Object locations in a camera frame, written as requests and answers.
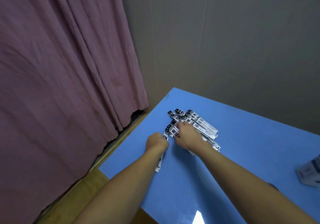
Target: stack of paper strips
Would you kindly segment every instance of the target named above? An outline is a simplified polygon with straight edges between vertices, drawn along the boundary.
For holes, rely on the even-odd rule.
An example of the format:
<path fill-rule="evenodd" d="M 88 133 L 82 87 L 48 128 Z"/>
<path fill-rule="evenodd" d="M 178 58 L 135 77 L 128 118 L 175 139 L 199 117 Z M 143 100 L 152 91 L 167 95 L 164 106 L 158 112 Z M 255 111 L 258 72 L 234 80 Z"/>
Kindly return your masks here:
<path fill-rule="evenodd" d="M 169 111 L 168 115 L 170 115 L 173 118 L 173 120 L 164 130 L 163 138 L 165 138 L 166 140 L 168 140 L 168 137 L 175 138 L 179 134 L 178 122 L 187 121 L 201 133 L 203 140 L 209 142 L 212 145 L 212 147 L 218 152 L 220 151 L 220 146 L 218 145 L 218 143 L 215 142 L 215 139 L 218 137 L 218 130 L 214 128 L 212 125 L 210 125 L 208 122 L 203 120 L 193 110 L 189 109 L 187 112 L 183 112 L 181 109 L 176 109 L 174 112 Z M 160 170 L 162 157 L 163 154 L 158 161 L 158 166 L 155 169 L 156 172 Z"/>

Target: wooden floor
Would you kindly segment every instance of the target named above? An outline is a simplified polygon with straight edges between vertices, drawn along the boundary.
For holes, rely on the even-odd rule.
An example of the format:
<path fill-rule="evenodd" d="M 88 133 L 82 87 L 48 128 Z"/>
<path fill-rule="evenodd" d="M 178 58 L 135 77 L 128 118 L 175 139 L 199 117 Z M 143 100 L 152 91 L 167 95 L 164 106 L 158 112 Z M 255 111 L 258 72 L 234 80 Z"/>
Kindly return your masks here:
<path fill-rule="evenodd" d="M 127 138 L 137 125 L 147 116 L 141 115 L 118 139 L 108 148 L 96 165 L 77 185 L 73 187 L 54 207 L 52 207 L 37 224 L 71 223 L 94 195 L 109 181 L 98 169 L 100 165 Z M 131 224 L 157 224 L 148 214 L 139 208 Z"/>

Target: person's right hand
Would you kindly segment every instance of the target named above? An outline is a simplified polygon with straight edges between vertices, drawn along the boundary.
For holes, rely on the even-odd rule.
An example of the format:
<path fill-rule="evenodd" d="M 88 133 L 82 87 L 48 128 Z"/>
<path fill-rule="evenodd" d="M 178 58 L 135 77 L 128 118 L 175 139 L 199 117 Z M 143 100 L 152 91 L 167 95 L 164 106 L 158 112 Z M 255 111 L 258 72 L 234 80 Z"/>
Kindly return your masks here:
<path fill-rule="evenodd" d="M 179 135 L 176 136 L 176 142 L 180 147 L 193 151 L 194 146 L 199 145 L 204 141 L 200 132 L 198 132 L 197 129 L 187 121 L 180 121 L 178 123 L 178 128 Z"/>

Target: blue table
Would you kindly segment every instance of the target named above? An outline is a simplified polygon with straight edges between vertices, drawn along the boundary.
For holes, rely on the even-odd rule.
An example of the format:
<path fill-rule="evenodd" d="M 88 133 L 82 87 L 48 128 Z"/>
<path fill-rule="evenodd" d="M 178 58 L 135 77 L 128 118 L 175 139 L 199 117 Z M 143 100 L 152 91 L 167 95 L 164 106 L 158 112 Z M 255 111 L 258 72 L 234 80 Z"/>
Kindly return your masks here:
<path fill-rule="evenodd" d="M 103 163 L 112 178 L 144 153 L 147 137 L 163 133 L 176 108 L 194 110 L 219 130 L 221 153 L 263 180 L 320 222 L 320 190 L 300 184 L 295 167 L 320 154 L 320 136 L 173 88 Z M 197 156 L 169 138 L 142 208 L 158 223 L 191 224 L 199 211 L 204 223 L 245 223 Z"/>

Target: pink curtain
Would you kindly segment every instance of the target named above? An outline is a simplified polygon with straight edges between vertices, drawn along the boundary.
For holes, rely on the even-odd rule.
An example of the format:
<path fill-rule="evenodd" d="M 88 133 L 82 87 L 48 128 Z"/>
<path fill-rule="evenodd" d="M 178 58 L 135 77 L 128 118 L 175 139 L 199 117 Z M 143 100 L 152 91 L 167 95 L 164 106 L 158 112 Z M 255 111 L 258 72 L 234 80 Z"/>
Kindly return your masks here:
<path fill-rule="evenodd" d="M 0 223 L 32 223 L 148 101 L 122 0 L 0 1 Z"/>

